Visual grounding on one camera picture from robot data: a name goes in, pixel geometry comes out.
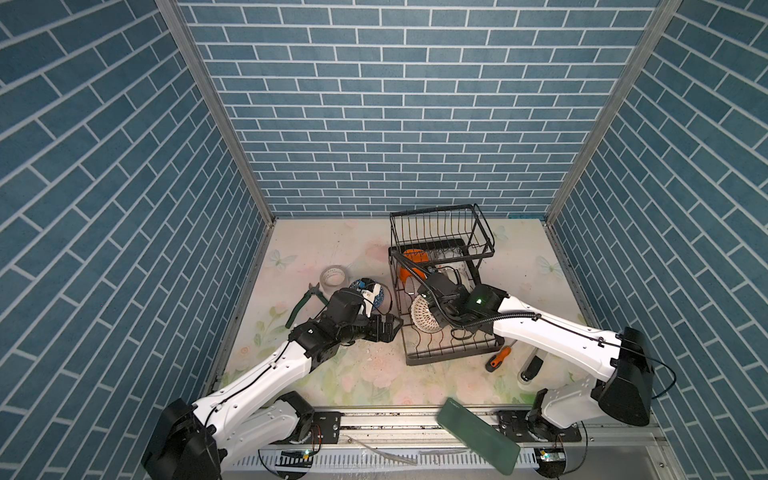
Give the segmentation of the orange plastic bowl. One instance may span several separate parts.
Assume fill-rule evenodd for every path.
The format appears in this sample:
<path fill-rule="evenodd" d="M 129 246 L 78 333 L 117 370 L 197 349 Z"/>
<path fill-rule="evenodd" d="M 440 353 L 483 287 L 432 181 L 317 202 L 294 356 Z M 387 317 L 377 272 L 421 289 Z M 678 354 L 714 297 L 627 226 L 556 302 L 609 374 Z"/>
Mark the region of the orange plastic bowl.
<path fill-rule="evenodd" d="M 409 260 L 412 265 L 408 268 L 400 267 L 398 277 L 403 286 L 405 286 L 410 278 L 418 277 L 421 280 L 427 278 L 426 272 L 421 268 L 422 264 L 429 261 L 428 254 L 421 249 L 410 248 L 403 252 L 403 256 Z"/>

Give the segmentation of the blue rimmed bowl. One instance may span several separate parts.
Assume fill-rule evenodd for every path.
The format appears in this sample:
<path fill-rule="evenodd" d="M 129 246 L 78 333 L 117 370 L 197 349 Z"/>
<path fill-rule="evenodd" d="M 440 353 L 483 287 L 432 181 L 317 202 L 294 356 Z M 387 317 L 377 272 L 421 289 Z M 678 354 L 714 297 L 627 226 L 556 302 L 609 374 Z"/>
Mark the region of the blue rimmed bowl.
<path fill-rule="evenodd" d="M 383 285 L 373 279 L 364 277 L 354 280 L 350 287 L 361 292 L 366 298 L 374 304 L 380 304 L 384 298 Z"/>

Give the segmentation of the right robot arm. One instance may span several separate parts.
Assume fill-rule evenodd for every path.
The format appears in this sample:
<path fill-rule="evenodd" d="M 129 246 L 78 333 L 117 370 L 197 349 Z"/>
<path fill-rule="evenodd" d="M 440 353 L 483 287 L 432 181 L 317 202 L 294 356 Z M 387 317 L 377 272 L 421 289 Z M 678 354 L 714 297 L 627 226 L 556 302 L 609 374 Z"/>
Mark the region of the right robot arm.
<path fill-rule="evenodd" d="M 587 373 L 578 383 L 537 392 L 526 418 L 536 436 L 550 438 L 602 416 L 630 426 L 650 423 L 655 373 L 641 332 L 593 329 L 490 285 L 469 291 L 442 273 L 416 273 L 414 278 L 436 320 L 466 331 L 489 327 L 496 336 L 533 346 Z"/>

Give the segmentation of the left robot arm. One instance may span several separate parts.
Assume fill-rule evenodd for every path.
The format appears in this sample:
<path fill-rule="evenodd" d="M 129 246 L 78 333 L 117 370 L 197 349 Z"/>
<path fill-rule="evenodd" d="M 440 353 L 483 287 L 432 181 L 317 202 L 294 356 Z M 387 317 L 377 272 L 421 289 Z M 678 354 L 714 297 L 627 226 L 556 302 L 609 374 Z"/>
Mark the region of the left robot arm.
<path fill-rule="evenodd" d="M 144 470 L 153 479 L 219 479 L 264 446 L 304 439 L 315 410 L 291 385 L 343 346 L 392 342 L 402 325 L 357 290 L 334 292 L 315 317 L 236 381 L 192 403 L 170 403 L 142 455 Z"/>

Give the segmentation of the black and white marker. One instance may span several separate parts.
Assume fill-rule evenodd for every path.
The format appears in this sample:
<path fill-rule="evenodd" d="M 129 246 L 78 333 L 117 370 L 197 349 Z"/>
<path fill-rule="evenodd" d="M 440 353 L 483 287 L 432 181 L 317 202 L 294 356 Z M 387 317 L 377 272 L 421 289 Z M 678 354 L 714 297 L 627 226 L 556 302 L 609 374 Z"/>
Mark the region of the black and white marker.
<path fill-rule="evenodd" d="M 543 365 L 543 359 L 538 354 L 530 356 L 519 372 L 519 380 L 522 383 L 530 383 L 539 374 Z"/>

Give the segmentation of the dark green rectangular tray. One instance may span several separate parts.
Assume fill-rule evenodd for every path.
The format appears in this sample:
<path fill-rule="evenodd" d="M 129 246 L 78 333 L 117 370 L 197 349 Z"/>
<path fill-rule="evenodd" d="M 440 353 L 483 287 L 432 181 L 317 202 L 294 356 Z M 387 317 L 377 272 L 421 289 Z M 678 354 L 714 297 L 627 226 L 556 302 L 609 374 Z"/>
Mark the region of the dark green rectangular tray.
<path fill-rule="evenodd" d="M 440 408 L 437 423 L 499 473 L 511 475 L 521 448 L 453 398 Z"/>

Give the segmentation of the orange handled screwdriver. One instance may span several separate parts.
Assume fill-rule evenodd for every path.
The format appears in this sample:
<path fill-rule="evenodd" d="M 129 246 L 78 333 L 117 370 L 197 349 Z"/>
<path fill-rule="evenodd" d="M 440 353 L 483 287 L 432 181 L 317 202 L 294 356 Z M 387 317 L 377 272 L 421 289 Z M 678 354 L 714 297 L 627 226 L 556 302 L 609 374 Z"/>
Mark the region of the orange handled screwdriver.
<path fill-rule="evenodd" d="M 511 347 L 510 346 L 504 346 L 501 350 L 496 352 L 486 363 L 485 363 L 485 370 L 487 372 L 495 372 L 498 370 L 501 365 L 503 364 L 504 360 L 509 356 L 511 353 Z"/>

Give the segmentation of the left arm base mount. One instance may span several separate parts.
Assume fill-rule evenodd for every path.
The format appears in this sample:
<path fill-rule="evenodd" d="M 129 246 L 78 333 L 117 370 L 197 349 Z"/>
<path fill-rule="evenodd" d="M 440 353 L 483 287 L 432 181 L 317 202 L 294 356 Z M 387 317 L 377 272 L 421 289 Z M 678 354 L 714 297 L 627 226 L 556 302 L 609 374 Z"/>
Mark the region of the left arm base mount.
<path fill-rule="evenodd" d="M 275 445 L 307 444 L 314 435 L 317 436 L 316 443 L 338 443 L 342 420 L 340 411 L 317 410 L 296 391 L 279 396 L 273 405 L 279 402 L 288 406 L 288 413 L 297 419 L 297 423 L 289 434 L 275 440 Z"/>

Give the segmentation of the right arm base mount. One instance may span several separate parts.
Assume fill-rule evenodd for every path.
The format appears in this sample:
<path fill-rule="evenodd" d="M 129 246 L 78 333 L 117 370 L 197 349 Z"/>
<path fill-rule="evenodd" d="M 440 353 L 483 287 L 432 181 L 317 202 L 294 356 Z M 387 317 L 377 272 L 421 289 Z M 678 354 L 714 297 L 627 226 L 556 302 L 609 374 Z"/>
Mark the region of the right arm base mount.
<path fill-rule="evenodd" d="M 515 442 L 579 443 L 582 435 L 576 424 L 560 428 L 543 417 L 543 400 L 547 389 L 537 392 L 530 409 L 502 409 L 495 412 L 499 431 Z"/>

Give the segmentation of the aluminium front rail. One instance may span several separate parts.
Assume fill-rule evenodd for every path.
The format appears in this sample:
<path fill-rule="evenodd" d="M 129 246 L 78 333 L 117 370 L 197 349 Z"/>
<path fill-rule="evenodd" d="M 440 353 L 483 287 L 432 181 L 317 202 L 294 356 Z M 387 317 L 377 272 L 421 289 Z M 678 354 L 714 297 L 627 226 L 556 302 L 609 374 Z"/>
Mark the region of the aluminium front rail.
<path fill-rule="evenodd" d="M 499 431 L 495 412 L 502 409 L 524 408 L 493 405 L 471 408 L 470 411 Z M 323 446 L 359 441 L 371 447 L 454 448 L 460 444 L 460 441 L 437 423 L 436 416 L 439 410 L 438 407 L 341 409 L 339 411 L 342 413 L 342 420 L 338 443 L 316 443 L 316 435 L 310 442 L 316 445 L 323 444 Z M 219 440 L 217 445 L 228 452 L 230 459 L 234 457 L 237 449 L 251 454 L 258 448 L 275 445 L 274 441 L 289 434 L 296 423 L 297 419 L 288 413 L 288 406 L 279 402 L 276 406 L 261 409 L 250 416 L 242 426 L 235 429 L 233 434 L 227 434 L 224 439 Z M 654 423 L 646 427 L 633 427 L 601 417 L 591 423 L 585 422 L 577 426 L 582 435 L 581 442 L 556 442 L 565 445 L 648 446 L 664 440 L 660 428 Z M 516 443 L 530 446 L 550 442 Z"/>

